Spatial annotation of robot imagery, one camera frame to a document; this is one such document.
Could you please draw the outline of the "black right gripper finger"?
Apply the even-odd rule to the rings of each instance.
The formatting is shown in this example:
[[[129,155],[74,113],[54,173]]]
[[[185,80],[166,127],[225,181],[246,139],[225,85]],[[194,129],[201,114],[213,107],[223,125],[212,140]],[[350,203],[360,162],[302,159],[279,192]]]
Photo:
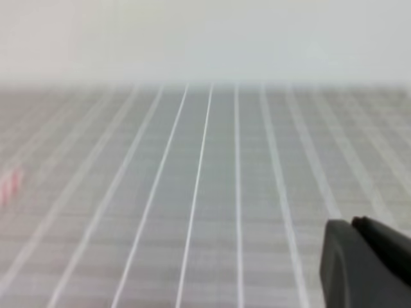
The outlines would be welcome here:
[[[330,219],[319,275],[326,307],[410,307],[410,238],[366,216]]]

